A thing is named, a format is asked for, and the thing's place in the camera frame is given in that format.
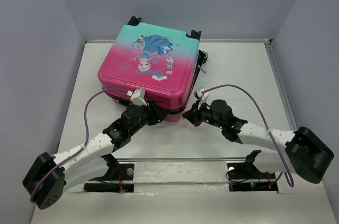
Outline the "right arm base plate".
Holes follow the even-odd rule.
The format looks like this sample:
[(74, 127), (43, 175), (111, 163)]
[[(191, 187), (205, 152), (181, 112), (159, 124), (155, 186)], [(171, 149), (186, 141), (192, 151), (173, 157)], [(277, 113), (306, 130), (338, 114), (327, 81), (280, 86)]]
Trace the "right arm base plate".
[(226, 179), (230, 192), (278, 192), (277, 178), (274, 173), (260, 172), (254, 160), (261, 153), (253, 150), (243, 162), (227, 164)]

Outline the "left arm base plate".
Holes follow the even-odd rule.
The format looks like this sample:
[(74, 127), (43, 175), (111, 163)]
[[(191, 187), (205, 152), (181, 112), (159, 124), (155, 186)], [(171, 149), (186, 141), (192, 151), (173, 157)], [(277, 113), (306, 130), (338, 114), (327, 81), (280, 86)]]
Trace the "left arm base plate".
[(93, 193), (133, 193), (134, 169), (133, 163), (120, 163), (116, 171), (109, 171), (102, 177), (86, 182), (83, 190)]

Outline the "pink and teal suitcase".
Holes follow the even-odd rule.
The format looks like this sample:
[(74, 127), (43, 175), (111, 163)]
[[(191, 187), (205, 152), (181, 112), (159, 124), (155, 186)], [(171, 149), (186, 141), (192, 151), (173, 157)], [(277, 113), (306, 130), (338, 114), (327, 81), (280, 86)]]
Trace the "pink and teal suitcase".
[(182, 118), (208, 54), (200, 50), (201, 31), (170, 29), (132, 16), (103, 60), (98, 78), (107, 95), (127, 106), (138, 88), (145, 99), (168, 110), (166, 121)]

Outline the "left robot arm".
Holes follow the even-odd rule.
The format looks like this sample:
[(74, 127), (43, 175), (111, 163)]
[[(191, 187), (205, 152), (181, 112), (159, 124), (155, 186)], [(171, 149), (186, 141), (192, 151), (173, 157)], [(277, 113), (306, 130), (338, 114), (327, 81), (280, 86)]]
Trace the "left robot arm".
[(149, 100), (129, 105), (121, 116), (94, 138), (55, 155), (40, 154), (23, 179), (30, 201), (40, 209), (51, 207), (68, 189), (97, 177), (116, 176), (118, 162), (113, 152), (121, 149), (144, 126), (162, 122), (168, 110)]

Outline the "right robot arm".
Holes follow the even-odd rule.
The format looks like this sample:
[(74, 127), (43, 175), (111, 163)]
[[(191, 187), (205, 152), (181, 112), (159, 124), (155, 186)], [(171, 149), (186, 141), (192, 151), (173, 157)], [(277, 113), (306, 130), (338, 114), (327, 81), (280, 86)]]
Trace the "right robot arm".
[(266, 172), (291, 172), (318, 184), (334, 158), (330, 148), (309, 128), (286, 131), (257, 126), (234, 116), (224, 100), (211, 104), (196, 101), (183, 117), (195, 127), (206, 123), (221, 129), (230, 142), (272, 150), (271, 154), (254, 150), (246, 156), (244, 172), (249, 177)]

